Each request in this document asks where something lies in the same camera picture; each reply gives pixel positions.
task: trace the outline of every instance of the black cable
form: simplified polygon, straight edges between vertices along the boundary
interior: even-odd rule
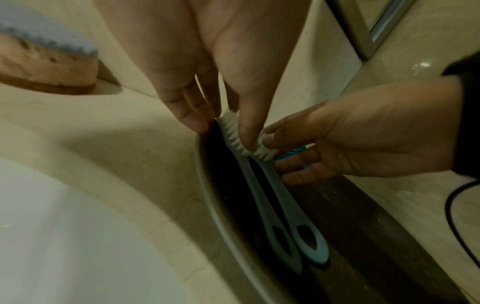
[[[462,187],[458,188],[454,192],[452,192],[448,198],[446,199],[445,202],[445,216],[446,216],[446,221],[448,222],[448,225],[450,226],[451,231],[455,235],[457,241],[460,243],[460,245],[463,247],[465,252],[468,254],[468,256],[472,259],[472,261],[477,265],[478,268],[480,268],[480,261],[477,259],[477,257],[474,255],[474,253],[470,250],[470,248],[467,246],[465,243],[464,239],[460,236],[459,231],[455,227],[454,221],[452,219],[452,204],[454,202],[454,199],[462,192],[464,192],[467,189],[470,189],[472,187],[480,185],[480,180],[476,180],[473,182],[470,182],[468,184],[463,185]]]

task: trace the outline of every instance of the sink basin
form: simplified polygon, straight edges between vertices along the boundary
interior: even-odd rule
[[[162,256],[126,221],[2,158],[0,302],[192,303]]]

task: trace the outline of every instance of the sponge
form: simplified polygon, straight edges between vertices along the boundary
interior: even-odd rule
[[[98,49],[42,15],[0,0],[0,82],[58,94],[93,90]]]

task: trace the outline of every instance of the mirror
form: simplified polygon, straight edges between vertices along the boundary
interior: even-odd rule
[[[415,0],[325,0],[361,59],[382,44]]]

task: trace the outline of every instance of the mirror frame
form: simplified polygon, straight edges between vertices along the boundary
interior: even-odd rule
[[[374,54],[415,2],[415,0],[389,0],[373,24],[368,26],[357,0],[325,1],[362,60],[367,60]]]

